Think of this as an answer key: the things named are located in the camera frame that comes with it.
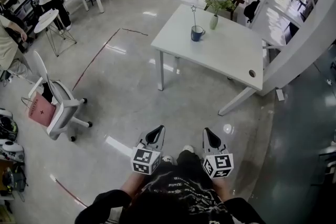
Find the star-shaped pen topper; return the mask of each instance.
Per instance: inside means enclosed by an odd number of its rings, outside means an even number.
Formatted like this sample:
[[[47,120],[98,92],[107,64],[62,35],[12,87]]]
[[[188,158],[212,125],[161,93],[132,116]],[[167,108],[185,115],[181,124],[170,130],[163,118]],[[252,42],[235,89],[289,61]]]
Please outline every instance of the star-shaped pen topper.
[[[195,27],[196,27],[196,18],[195,18],[195,12],[196,12],[196,7],[193,5],[191,7],[192,12],[194,13],[194,22],[195,22]]]

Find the white office chair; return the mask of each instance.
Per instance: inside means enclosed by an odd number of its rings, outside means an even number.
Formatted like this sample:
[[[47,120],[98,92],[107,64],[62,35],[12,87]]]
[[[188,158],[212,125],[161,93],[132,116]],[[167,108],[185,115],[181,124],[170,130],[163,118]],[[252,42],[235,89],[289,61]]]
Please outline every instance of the white office chair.
[[[34,51],[34,58],[37,71],[41,78],[30,91],[28,95],[29,98],[31,98],[36,89],[44,81],[48,82],[50,91],[57,101],[54,117],[50,125],[47,127],[47,134],[49,137],[56,140],[61,133],[66,133],[70,122],[78,123],[87,128],[92,127],[92,122],[84,122],[74,117],[80,105],[87,103],[87,99],[83,98],[81,100],[77,100],[72,96],[71,91],[69,91],[60,81],[51,81],[41,56],[37,53],[37,51]],[[71,136],[69,139],[73,142],[76,140],[76,137]]]

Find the helmet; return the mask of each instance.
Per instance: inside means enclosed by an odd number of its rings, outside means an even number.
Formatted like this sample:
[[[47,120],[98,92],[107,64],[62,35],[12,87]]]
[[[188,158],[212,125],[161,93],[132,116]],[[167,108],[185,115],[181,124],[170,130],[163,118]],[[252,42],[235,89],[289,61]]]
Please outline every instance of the helmet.
[[[18,131],[15,121],[6,116],[0,118],[0,139],[15,141]]]

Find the black pants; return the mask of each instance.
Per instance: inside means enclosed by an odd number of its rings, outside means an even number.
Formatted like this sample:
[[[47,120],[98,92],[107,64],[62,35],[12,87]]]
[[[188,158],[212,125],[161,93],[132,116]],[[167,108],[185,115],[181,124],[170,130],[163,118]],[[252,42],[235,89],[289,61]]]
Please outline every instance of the black pants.
[[[161,161],[154,173],[148,178],[151,181],[153,177],[176,170],[180,175],[185,176],[195,182],[199,182],[203,187],[212,188],[212,180],[203,169],[202,162],[195,153],[182,151],[176,160],[177,165],[170,162]]]
[[[64,26],[67,27],[71,24],[69,15],[65,10],[65,8],[63,7],[62,0],[51,0],[46,4],[42,5],[42,8],[44,9],[44,12],[47,12],[50,9],[58,9],[59,17],[61,18]],[[62,23],[57,18],[54,20],[54,23],[57,26],[58,30],[63,29]]]

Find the table hole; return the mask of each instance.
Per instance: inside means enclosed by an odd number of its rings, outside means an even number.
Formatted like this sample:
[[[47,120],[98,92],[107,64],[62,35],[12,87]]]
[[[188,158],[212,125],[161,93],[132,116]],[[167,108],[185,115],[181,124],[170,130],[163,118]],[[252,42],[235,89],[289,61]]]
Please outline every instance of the table hole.
[[[256,76],[256,73],[253,70],[250,70],[248,73],[250,74],[252,78]]]

